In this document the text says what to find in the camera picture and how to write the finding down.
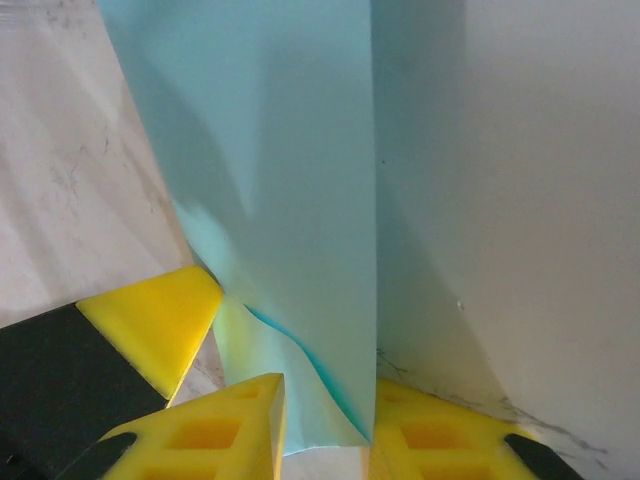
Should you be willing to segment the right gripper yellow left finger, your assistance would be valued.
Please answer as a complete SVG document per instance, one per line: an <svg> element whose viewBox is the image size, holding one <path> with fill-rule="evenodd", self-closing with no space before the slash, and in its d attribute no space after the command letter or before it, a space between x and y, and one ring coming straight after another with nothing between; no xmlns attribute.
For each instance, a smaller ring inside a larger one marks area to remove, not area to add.
<svg viewBox="0 0 640 480"><path fill-rule="evenodd" d="M61 479L279 479L285 380L267 373L122 424Z"/></svg>

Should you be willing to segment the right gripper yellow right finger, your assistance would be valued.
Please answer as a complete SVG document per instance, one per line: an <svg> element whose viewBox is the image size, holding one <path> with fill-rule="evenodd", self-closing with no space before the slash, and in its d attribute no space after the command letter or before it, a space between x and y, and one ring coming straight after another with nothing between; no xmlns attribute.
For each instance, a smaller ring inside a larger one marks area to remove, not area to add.
<svg viewBox="0 0 640 480"><path fill-rule="evenodd" d="M573 468L512 423L379 379L367 477L571 479Z"/></svg>

